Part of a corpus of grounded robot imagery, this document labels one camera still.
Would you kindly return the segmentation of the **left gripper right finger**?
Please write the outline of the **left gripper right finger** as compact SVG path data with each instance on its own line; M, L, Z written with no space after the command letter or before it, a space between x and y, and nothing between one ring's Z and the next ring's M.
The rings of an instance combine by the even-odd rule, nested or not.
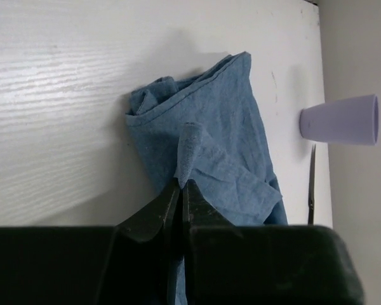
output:
M207 202L194 180L184 188L182 218L188 303L237 304L240 230Z

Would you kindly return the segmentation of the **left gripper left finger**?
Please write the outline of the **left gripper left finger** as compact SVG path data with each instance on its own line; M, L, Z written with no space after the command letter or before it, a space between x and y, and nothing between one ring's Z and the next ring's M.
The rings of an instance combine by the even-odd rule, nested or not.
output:
M118 225L122 287L134 304L174 304L180 263L180 187L171 181Z

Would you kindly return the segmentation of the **blue cloth napkin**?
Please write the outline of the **blue cloth napkin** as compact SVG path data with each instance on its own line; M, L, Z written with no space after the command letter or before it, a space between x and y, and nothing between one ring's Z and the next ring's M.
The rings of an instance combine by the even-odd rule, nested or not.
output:
M250 70L242 52L191 78L159 78L131 93L126 124L157 191L194 180L237 228L285 225Z

